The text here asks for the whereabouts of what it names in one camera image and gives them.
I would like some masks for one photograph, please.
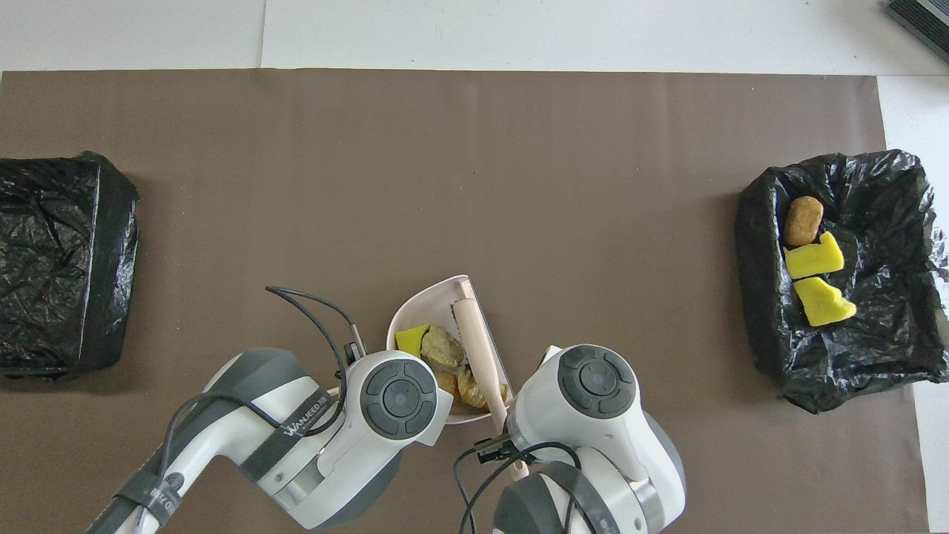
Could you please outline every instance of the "brown mat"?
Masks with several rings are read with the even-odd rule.
[[[818,416],[776,400],[752,366],[735,273],[736,195],[765,167],[884,149],[872,78],[4,74],[0,156],[84,149],[142,196],[125,352],[57,386],[0,381],[0,531],[84,529],[175,408],[245,348],[290,349],[332,385],[318,333],[265,284],[340,303],[378,349],[407,297],[459,273],[515,386],[548,344],[632,363],[685,463],[688,504],[668,532],[926,529],[909,390]],[[410,447],[381,500],[337,531],[457,530],[452,461],[491,430]],[[468,466],[467,485],[488,472]],[[486,530],[501,486],[479,509]],[[300,528],[216,461],[167,531]]]

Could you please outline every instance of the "gray circular joint cap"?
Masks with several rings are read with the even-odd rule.
[[[578,345],[560,357],[557,384],[567,402],[583,415],[611,419],[633,404],[633,370],[619,354]]]
[[[363,385],[360,405],[369,427],[384,438],[418,435],[435,415],[435,379],[421,362],[390,360],[373,370]]]

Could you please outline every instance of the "white container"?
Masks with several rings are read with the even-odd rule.
[[[472,288],[471,280],[467,275],[458,275],[448,278],[447,280],[442,280],[406,300],[396,312],[395,316],[392,317],[392,322],[389,323],[389,333],[385,338],[385,348],[392,351],[397,348],[396,332],[409,330],[426,324],[440,326],[445,329],[445,332],[461,341],[462,345],[464,345],[464,340],[461,338],[458,325],[455,322],[455,314],[452,313],[452,305],[462,298],[471,297],[469,293],[473,293],[474,289],[472,288],[466,291],[462,284],[467,284],[469,288]],[[488,325],[485,325],[485,330],[488,332],[489,337],[491,337],[491,329],[488,328]],[[507,403],[509,406],[511,399],[514,397],[514,388],[511,386],[511,380],[508,379],[508,374],[504,371],[504,364],[501,362],[501,357],[497,352],[497,347],[494,345],[493,338],[491,338],[490,345],[494,364],[497,367],[497,380],[501,384],[505,384],[510,392]],[[448,415],[446,424],[460,425],[461,423],[469,423],[489,416],[490,414],[485,411],[476,410],[467,406],[454,405]]]

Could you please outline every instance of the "food item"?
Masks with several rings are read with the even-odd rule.
[[[820,277],[804,278],[794,282],[794,290],[804,304],[804,314],[810,326],[821,326],[842,321],[857,313],[857,306],[843,298],[840,290]]]
[[[784,261],[788,265],[791,278],[812,277],[822,273],[833,273],[844,268],[844,253],[837,246],[837,239],[825,232],[820,243],[804,245],[794,250],[784,251]]]
[[[432,325],[422,325],[409,330],[396,332],[396,348],[404,353],[410,353],[421,358],[421,339],[428,334]]]
[[[455,404],[461,402],[461,395],[458,394],[458,377],[453,372],[436,372],[435,381],[438,387],[452,394],[455,398]]]
[[[422,337],[420,353],[447,368],[458,367],[465,357],[461,343],[437,325],[431,325],[428,334]]]
[[[499,385],[501,387],[501,398],[504,399],[504,402],[508,402],[508,395],[510,394],[508,385]],[[458,373],[458,394],[461,396],[461,401],[468,406],[488,411],[488,399],[485,398],[484,393],[475,383],[475,376],[472,375],[472,370],[468,366],[465,366]]]
[[[798,247],[814,242],[824,217],[824,204],[814,197],[801,197],[791,202],[784,223],[784,241]]]

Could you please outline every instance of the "yellow object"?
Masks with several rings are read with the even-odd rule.
[[[825,232],[821,234],[820,241],[794,250],[784,250],[784,262],[788,265],[791,278],[812,277],[844,268],[844,254],[837,246],[837,239],[830,232]]]
[[[857,313],[857,306],[853,302],[843,298],[839,289],[819,277],[797,280],[794,290],[801,297],[810,326],[835,323]]]
[[[410,353],[416,358],[421,358],[421,339],[428,333],[431,326],[422,325],[396,332],[396,347],[404,353]]]

